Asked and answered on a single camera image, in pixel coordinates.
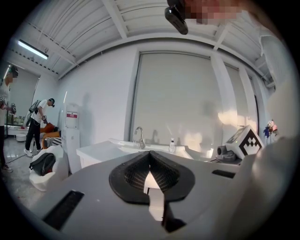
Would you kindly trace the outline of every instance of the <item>black vent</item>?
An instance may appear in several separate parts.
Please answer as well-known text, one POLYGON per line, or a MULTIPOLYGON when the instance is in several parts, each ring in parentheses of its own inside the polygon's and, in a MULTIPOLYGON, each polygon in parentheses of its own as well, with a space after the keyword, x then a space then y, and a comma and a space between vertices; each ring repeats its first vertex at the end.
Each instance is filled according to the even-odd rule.
POLYGON ((150 169, 151 174, 162 192, 171 189, 179 181, 179 171, 170 167, 167 163, 153 154, 150 158, 150 169))
POLYGON ((83 198, 81 192, 70 191, 43 219, 51 227, 60 230, 83 198))
POLYGON ((149 163, 145 159, 138 160, 130 165, 124 174, 125 181, 134 188, 144 191, 145 180, 149 173, 149 163))
POLYGON ((215 175, 219 175, 219 176, 222 176, 222 177, 226 177, 226 178, 234 178, 235 176, 235 173, 233 172, 227 172, 227 171, 222 171, 222 170, 214 170, 212 172, 212 174, 215 174, 215 175))

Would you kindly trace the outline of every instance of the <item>cable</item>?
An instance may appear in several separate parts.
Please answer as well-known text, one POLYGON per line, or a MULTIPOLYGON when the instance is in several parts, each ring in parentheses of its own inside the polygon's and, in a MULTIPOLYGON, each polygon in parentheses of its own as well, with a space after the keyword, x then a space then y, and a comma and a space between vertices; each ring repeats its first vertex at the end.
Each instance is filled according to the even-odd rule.
POLYGON ((14 159, 14 160, 11 160, 10 162, 8 162, 8 163, 6 163, 6 164, 9 164, 9 163, 11 163, 11 162, 13 162, 13 161, 16 161, 17 159, 19 159, 19 158, 21 158, 21 157, 24 157, 24 156, 26 156, 27 154, 24 154, 24 155, 22 155, 22 156, 19 156, 19 157, 17 157, 16 159, 14 159))

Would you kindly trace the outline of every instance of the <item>faucet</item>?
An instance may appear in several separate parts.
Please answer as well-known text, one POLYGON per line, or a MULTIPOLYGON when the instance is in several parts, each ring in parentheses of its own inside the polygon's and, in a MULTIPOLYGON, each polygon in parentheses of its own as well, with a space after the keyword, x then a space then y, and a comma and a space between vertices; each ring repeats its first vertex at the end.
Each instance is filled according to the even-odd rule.
POLYGON ((136 133, 139 129, 141 130, 141 139, 138 141, 139 142, 139 148, 144 149, 146 147, 146 144, 143 140, 143 129, 141 127, 137 127, 136 130, 135 130, 135 135, 136 135, 136 133))

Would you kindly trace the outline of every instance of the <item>camera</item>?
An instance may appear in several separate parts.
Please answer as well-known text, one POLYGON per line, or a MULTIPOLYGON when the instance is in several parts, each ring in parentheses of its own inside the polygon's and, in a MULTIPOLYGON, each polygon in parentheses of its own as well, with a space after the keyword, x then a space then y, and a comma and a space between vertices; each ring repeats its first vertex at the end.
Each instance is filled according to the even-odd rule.
POLYGON ((165 9, 165 18, 178 32, 187 35, 188 26, 185 22, 185 3, 184 0, 167 0, 169 7, 165 9))

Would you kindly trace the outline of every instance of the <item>person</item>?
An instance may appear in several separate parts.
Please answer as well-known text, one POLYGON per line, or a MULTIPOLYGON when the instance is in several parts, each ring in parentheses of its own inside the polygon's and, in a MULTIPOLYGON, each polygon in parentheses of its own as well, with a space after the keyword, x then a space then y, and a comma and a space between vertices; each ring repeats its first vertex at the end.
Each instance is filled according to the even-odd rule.
POLYGON ((42 100, 37 105, 37 109, 31 115, 30 126, 29 126, 27 139, 25 143, 25 149, 24 149, 24 152, 27 154, 28 157, 32 157, 32 153, 29 151, 29 148, 30 148, 33 135, 36 140, 37 152, 41 151, 41 145, 39 143, 41 121, 43 120, 44 123, 47 123, 45 112, 47 110, 47 107, 49 106, 54 107, 54 102, 55 101, 53 98, 49 100, 47 99, 42 100))
POLYGON ((8 106, 10 99, 10 84, 16 79, 19 75, 18 68, 16 66, 11 66, 8 70, 5 79, 1 79, 0 83, 0 160, 1 160, 1 171, 6 171, 11 173, 13 170, 7 166, 4 157, 4 125, 5 125, 5 116, 7 111, 15 113, 14 109, 8 106))
POLYGON ((245 10, 254 20, 282 40, 274 23, 252 0, 184 0, 184 2, 186 15, 192 19, 235 19, 237 13, 245 10))

